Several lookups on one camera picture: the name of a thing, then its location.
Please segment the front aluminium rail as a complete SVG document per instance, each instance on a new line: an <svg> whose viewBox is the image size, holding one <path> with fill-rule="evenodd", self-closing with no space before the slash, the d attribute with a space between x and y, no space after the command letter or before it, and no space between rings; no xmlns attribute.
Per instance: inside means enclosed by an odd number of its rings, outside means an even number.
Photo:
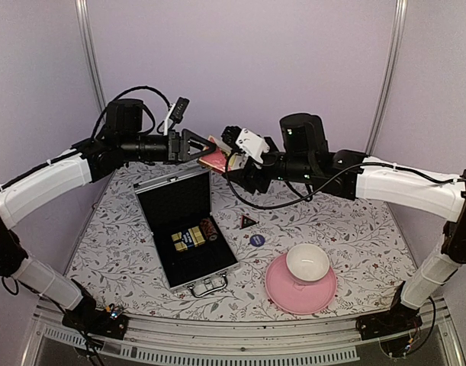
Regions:
<svg viewBox="0 0 466 366"><path fill-rule="evenodd" d="M441 298L421 310L423 325L407 355L410 337L399 332L363 339L355 316L290 321L206 322L132 316L121 340L84 339L61 323L51 303L38 303L24 365L464 365L455 326Z"/></svg>

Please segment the white bowl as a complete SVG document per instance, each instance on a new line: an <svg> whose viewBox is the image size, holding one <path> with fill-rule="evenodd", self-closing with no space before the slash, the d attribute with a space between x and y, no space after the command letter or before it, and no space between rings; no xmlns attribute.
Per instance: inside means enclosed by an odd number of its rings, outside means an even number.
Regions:
<svg viewBox="0 0 466 366"><path fill-rule="evenodd" d="M285 261L292 278L298 284L313 284L323 279L330 268L330 261L324 250L309 243L292 247Z"/></svg>

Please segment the pink plate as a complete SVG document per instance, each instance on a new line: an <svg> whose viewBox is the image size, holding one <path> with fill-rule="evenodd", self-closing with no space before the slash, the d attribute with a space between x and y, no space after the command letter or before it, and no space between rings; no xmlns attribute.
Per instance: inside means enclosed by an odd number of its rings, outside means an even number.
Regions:
<svg viewBox="0 0 466 366"><path fill-rule="evenodd" d="M327 308L335 299L337 277L330 268L312 284L302 284L288 270L286 254L278 256L267 267L265 291L279 309L294 315L309 315Z"/></svg>

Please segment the aluminium frame post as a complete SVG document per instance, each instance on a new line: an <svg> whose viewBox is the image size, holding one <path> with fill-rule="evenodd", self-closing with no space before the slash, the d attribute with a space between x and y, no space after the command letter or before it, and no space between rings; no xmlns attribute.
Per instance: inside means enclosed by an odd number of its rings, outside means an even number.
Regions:
<svg viewBox="0 0 466 366"><path fill-rule="evenodd" d="M88 70L91 90L99 112L104 110L106 97L101 80L101 73L98 67L98 58L95 49L95 42L92 35L91 20L88 12L88 1L75 0L76 19L79 34L82 42L83 55Z"/></svg>
<svg viewBox="0 0 466 366"><path fill-rule="evenodd" d="M388 102L390 99L390 91L394 80L394 75L397 68L397 61L400 53L401 44L403 42L403 34L407 17L407 0L396 0L394 19L390 33L390 42L387 52L387 60L384 67L384 74L379 92L378 101L374 111L373 121L368 136L368 141L365 146L365 153L373 155L381 135L384 116L386 114Z"/></svg>

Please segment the left aluminium frame post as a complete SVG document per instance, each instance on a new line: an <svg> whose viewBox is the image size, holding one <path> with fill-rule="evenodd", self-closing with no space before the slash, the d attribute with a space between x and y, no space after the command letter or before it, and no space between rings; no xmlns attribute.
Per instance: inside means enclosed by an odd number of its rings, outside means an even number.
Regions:
<svg viewBox="0 0 466 366"><path fill-rule="evenodd" d="M88 12L88 1L75 0L76 19L79 34L82 42L83 55L88 70L91 90L99 112L104 110L106 97L101 80L101 73L98 67L98 58L95 49L95 42L92 35L91 20Z"/></svg>

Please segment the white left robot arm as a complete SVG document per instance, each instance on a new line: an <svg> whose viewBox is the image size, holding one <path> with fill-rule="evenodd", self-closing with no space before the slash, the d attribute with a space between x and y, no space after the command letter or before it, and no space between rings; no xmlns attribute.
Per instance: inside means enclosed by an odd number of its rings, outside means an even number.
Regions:
<svg viewBox="0 0 466 366"><path fill-rule="evenodd" d="M169 105L163 132L144 130L143 101L118 98L103 110L101 130L29 172L0 185L0 277L13 278L60 305L86 331L96 330L102 316L95 299L74 281L24 250L16 225L43 205L76 188L95 183L129 162L181 164L213 153L214 143L190 130L175 131L189 104Z"/></svg>

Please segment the blue dealer button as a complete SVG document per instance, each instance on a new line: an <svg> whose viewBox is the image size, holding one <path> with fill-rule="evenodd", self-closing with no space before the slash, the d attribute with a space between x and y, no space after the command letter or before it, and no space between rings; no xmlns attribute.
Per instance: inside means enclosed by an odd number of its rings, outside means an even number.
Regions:
<svg viewBox="0 0 466 366"><path fill-rule="evenodd" d="M265 237L260 234L252 235L249 238L249 244L254 247L261 247L265 244Z"/></svg>

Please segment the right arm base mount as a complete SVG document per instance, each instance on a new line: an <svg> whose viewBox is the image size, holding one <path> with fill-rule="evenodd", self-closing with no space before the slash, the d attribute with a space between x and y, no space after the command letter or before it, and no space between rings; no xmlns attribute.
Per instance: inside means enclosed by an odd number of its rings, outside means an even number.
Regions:
<svg viewBox="0 0 466 366"><path fill-rule="evenodd" d="M362 340L376 339L390 336L399 332L406 332L421 327L423 321L417 313L409 315L392 314L389 310L359 316L355 321L355 328Z"/></svg>

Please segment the aluminium poker case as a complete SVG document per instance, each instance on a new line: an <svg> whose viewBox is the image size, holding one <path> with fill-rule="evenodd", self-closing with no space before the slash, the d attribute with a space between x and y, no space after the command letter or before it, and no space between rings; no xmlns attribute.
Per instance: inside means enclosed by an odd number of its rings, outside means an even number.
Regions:
<svg viewBox="0 0 466 366"><path fill-rule="evenodd" d="M169 289L195 298L226 289L239 261L213 217L210 172L196 165L133 188Z"/></svg>

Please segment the pink card deck box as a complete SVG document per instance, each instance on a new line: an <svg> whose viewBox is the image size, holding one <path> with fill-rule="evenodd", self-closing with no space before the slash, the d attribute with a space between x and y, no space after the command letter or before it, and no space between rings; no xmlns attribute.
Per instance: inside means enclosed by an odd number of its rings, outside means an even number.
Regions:
<svg viewBox="0 0 466 366"><path fill-rule="evenodd" d="M218 174L223 174L226 171L227 158L230 156L232 149L221 139L212 135L208 137L208 140L216 145L216 149L213 153L199 158L198 163L205 168L217 172ZM229 162L228 171L231 172L237 169L242 169L244 165L244 157L241 155L234 155Z"/></svg>

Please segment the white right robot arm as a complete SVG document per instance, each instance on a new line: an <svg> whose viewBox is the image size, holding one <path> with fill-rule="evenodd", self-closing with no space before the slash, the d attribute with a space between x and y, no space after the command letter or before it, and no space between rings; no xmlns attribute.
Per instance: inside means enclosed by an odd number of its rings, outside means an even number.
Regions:
<svg viewBox="0 0 466 366"><path fill-rule="evenodd" d="M291 114L280 120L280 127L284 151L271 138L246 128L224 129L221 139L231 153L246 157L242 168L224 173L228 185L238 184L254 194L265 193L273 180L300 183L307 195L299 195L297 202L322 192L349 200L385 201L445 219L441 243L398 287L383 316L386 330L399 332L426 299L466 265L466 171L461 175L425 172L363 152L330 152L317 115Z"/></svg>

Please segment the right aluminium frame post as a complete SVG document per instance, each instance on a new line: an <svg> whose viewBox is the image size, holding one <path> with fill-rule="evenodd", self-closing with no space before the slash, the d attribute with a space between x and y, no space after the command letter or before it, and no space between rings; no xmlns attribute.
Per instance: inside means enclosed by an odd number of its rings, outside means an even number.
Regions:
<svg viewBox="0 0 466 366"><path fill-rule="evenodd" d="M384 67L384 74L379 92L378 101L374 111L373 121L368 136L368 141L365 146L365 153L373 155L381 135L384 116L386 114L388 102L390 99L390 91L394 80L394 75L397 68L397 61L400 53L401 44L403 42L403 34L407 17L407 0L396 0L394 19L390 33L390 42L387 52L387 60Z"/></svg>

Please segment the black triangular card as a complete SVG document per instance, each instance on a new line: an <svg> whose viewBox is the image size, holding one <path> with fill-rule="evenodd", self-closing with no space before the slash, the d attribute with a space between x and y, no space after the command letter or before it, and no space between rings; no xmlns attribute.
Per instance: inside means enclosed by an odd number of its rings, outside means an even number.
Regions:
<svg viewBox="0 0 466 366"><path fill-rule="evenodd" d="M248 217L246 215L241 216L241 220L240 220L240 229L241 230L249 228L251 226L255 226L257 224L258 224L258 222L256 220L252 219L251 217Z"/></svg>

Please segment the blue gold card deck box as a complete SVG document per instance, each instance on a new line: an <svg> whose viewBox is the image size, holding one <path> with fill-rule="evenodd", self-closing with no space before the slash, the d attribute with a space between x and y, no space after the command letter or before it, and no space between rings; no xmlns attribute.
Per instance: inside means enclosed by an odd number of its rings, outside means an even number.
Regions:
<svg viewBox="0 0 466 366"><path fill-rule="evenodd" d="M172 242L177 252L184 252L205 244L206 239L200 227L193 226L192 228L172 234Z"/></svg>

